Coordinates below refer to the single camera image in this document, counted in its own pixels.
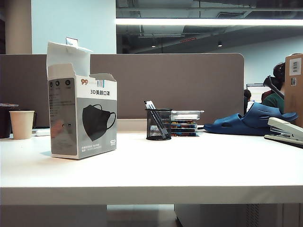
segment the sandal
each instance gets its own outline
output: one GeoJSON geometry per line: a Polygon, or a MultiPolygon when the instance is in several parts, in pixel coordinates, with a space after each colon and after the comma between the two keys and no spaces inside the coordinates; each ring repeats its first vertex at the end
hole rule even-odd
{"type": "Polygon", "coordinates": [[[298,118],[298,114],[281,114],[279,108],[254,103],[243,117],[235,113],[231,116],[217,119],[213,124],[206,124],[203,129],[220,134],[264,136],[265,134],[272,134],[270,126],[267,124],[270,117],[291,122],[298,118]]]}

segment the fluorescent light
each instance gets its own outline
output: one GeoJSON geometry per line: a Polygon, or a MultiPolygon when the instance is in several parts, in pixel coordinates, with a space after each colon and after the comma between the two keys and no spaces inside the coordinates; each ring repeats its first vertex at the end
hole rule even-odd
{"type": "Polygon", "coordinates": [[[143,19],[116,18],[117,25],[303,26],[303,19],[143,19]]]}

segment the box flap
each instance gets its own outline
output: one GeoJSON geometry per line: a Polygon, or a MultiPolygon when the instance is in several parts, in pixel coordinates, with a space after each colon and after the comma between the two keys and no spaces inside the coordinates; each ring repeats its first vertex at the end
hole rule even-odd
{"type": "Polygon", "coordinates": [[[112,74],[110,73],[96,73],[96,74],[90,74],[89,77],[91,78],[95,78],[96,80],[109,80],[109,81],[114,81],[114,82],[117,82],[115,80],[115,78],[113,77],[112,74]]]}
{"type": "Polygon", "coordinates": [[[56,64],[48,67],[49,80],[59,78],[71,78],[75,76],[71,63],[56,64]]]}
{"type": "Polygon", "coordinates": [[[66,44],[48,42],[46,68],[55,64],[71,63],[76,75],[88,76],[90,73],[90,50],[66,44]]]}

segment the barcode label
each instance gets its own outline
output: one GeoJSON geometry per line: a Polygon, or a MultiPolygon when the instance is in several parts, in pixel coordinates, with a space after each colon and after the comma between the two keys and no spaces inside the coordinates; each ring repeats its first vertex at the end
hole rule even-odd
{"type": "Polygon", "coordinates": [[[297,78],[296,77],[292,78],[291,85],[292,86],[296,86],[297,85],[297,78]]]}
{"type": "Polygon", "coordinates": [[[289,75],[301,75],[301,62],[302,58],[291,59],[289,61],[289,75]]]}
{"type": "Polygon", "coordinates": [[[96,80],[97,87],[104,87],[104,80],[96,80]]]}

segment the mesh pen holder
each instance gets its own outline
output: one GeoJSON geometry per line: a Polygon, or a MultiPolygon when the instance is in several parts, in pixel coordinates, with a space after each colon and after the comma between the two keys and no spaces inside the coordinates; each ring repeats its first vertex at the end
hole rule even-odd
{"type": "Polygon", "coordinates": [[[172,109],[146,109],[148,140],[170,140],[170,118],[172,109]]]}

